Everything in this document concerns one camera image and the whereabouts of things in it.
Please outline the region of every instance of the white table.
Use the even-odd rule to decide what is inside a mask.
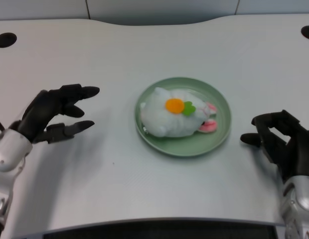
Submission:
[[[92,20],[0,21],[17,42],[0,49],[0,120],[8,126],[42,89],[80,83],[100,94],[78,103],[96,125],[37,145],[14,187],[2,238],[144,218],[282,225],[276,166],[240,143],[254,116],[286,109],[309,129],[309,14],[229,16],[175,26]],[[209,82],[233,115],[210,154],[176,159],[135,129],[139,94],[168,77]],[[76,120],[59,117],[54,122]]]

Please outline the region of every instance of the robotic arm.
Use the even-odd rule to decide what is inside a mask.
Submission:
[[[262,147],[271,163],[278,166],[284,183],[281,215],[286,239],[309,239],[309,131],[287,111],[260,115],[252,120],[258,133],[241,136],[244,143]],[[270,128],[291,137],[285,142]]]
[[[81,87],[79,84],[41,91],[21,120],[13,122],[8,129],[0,123],[0,235],[12,202],[15,179],[23,170],[25,157],[32,150],[32,145],[42,141],[55,143],[68,140],[94,125],[94,122],[86,120],[70,126],[59,123],[47,127],[58,114],[82,117],[84,112],[74,104],[98,93],[97,87]]]

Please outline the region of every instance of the stuffed bunny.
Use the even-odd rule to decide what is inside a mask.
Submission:
[[[217,128],[216,121],[209,119],[216,113],[215,106],[186,90],[157,87],[140,108],[146,130],[157,137],[184,137]]]

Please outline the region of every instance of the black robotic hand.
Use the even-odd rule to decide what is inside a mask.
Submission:
[[[287,111],[253,118],[258,133],[241,135],[244,143],[262,147],[271,163],[279,167],[284,182],[297,175],[309,176],[309,131]],[[276,128],[291,137],[288,143],[270,131]]]
[[[85,113],[74,104],[98,93],[98,87],[81,87],[80,84],[62,86],[58,90],[43,90],[27,107],[22,119],[15,121],[9,128],[24,135],[31,143],[53,143],[73,138],[75,134],[94,125],[94,122],[86,120],[70,126],[59,123],[47,127],[48,123],[58,114],[82,117]]]

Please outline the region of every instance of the plate rim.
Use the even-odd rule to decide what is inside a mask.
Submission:
[[[140,97],[143,95],[143,93],[149,89],[150,87],[152,87],[153,85],[159,83],[159,82],[162,82],[162,81],[166,81],[166,80],[170,80],[170,79],[174,79],[174,78],[187,78],[187,79],[191,79],[191,80],[196,80],[196,81],[200,81],[204,84],[207,84],[209,85],[210,87],[212,87],[213,89],[215,89],[224,99],[225,103],[227,104],[228,108],[229,108],[229,113],[230,113],[230,126],[227,130],[227,132],[224,134],[224,136],[221,138],[221,140],[219,141],[218,144],[216,144],[215,146],[213,146],[211,149],[209,150],[205,150],[203,152],[199,152],[199,153],[196,153],[196,154],[187,154],[187,155],[184,155],[184,154],[177,154],[177,153],[170,153],[170,152],[167,152],[159,147],[157,147],[156,145],[152,144],[150,141],[147,140],[147,138],[142,134],[142,132],[140,131],[139,127],[138,127],[138,124],[137,124],[137,120],[136,120],[136,115],[137,115],[137,110],[138,110],[138,101],[140,99]],[[232,112],[231,112],[231,108],[230,108],[230,105],[228,103],[228,101],[226,100],[226,98],[224,97],[224,95],[218,90],[216,89],[214,86],[212,86],[211,84],[205,82],[205,81],[202,81],[202,80],[198,80],[196,78],[191,78],[191,77],[186,77],[186,76],[175,76],[175,77],[169,77],[169,78],[165,78],[165,79],[162,79],[162,80],[159,80],[159,81],[156,81],[154,82],[153,84],[149,85],[148,87],[146,87],[142,93],[138,96],[138,99],[137,99],[137,102],[136,102],[136,105],[135,105],[135,110],[134,110],[134,121],[135,121],[135,125],[136,125],[136,128],[137,128],[137,131],[139,133],[139,135],[143,138],[143,140],[148,144],[150,145],[151,147],[155,148],[156,150],[158,150],[159,152],[161,153],[164,153],[164,154],[167,154],[167,155],[172,155],[172,156],[177,156],[177,157],[195,157],[195,156],[199,156],[199,155],[203,155],[203,154],[206,154],[208,152],[211,152],[213,150],[215,150],[218,146],[220,146],[229,136],[230,132],[231,132],[231,128],[232,128]]]

